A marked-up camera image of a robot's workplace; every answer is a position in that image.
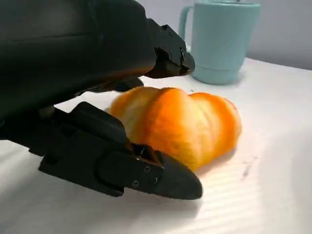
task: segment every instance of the white wall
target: white wall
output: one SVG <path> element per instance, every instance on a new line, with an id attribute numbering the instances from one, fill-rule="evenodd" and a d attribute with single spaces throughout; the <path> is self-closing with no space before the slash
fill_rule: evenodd
<path id="1" fill-rule="evenodd" d="M 262 12 L 250 58 L 312 70 L 312 0 L 251 0 Z"/>
<path id="2" fill-rule="evenodd" d="M 176 32 L 179 13 L 194 0 L 137 0 L 147 17 Z M 248 57 L 312 70 L 312 0 L 248 0 L 262 5 Z M 190 32 L 191 20 L 187 32 Z"/>

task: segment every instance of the screw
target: screw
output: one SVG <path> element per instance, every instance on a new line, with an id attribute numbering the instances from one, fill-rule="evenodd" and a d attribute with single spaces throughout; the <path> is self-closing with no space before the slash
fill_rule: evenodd
<path id="1" fill-rule="evenodd" d="M 149 166 L 145 167 L 144 168 L 144 172 L 145 173 L 149 173 L 151 171 L 151 168 Z"/>
<path id="2" fill-rule="evenodd" d="M 139 184 L 140 184 L 140 183 L 139 183 L 137 180 L 135 180 L 135 181 L 133 181 L 133 183 L 132 183 L 132 187 L 137 188 Z"/>

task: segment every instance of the mug handle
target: mug handle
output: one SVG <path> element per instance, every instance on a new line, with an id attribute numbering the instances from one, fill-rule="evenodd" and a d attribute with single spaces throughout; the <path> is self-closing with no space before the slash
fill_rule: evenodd
<path id="1" fill-rule="evenodd" d="M 193 6 L 186 6 L 182 9 L 180 13 L 180 22 L 179 22 L 179 36 L 185 40 L 185 27 L 186 27 L 186 20 L 189 14 L 189 11 L 193 9 Z"/>

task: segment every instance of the white table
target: white table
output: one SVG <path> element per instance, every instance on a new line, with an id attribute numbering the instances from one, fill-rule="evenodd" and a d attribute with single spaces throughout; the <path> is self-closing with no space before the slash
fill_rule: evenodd
<path id="1" fill-rule="evenodd" d="M 197 172 L 201 200 L 108 197 L 38 172 L 39 157 L 0 142 L 0 234 L 311 234 L 312 71 L 246 59 L 241 73 L 232 86 L 143 78 L 224 96 L 240 111 L 237 150 Z M 105 109 L 116 95 L 85 94 L 59 108 L 86 100 Z"/>

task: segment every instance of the orange segment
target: orange segment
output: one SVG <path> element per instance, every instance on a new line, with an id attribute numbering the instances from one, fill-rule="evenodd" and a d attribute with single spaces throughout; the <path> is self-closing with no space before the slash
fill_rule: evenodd
<path id="1" fill-rule="evenodd" d="M 207 105 L 210 103 L 213 106 L 214 111 L 207 113 L 206 116 L 209 116 L 213 113 L 218 115 L 220 121 L 220 128 L 216 132 L 216 138 L 218 139 L 215 142 L 215 151 L 214 156 L 222 155 L 233 148 L 233 144 L 236 143 L 235 136 L 235 120 L 232 114 L 229 112 L 229 108 L 225 103 L 225 100 L 222 97 L 207 93 L 196 93 L 190 95 L 194 100 L 198 100 L 201 106 Z"/>
<path id="2" fill-rule="evenodd" d="M 210 125 L 200 108 L 179 89 L 167 88 L 142 115 L 141 142 L 151 145 L 194 169 L 212 150 Z"/>

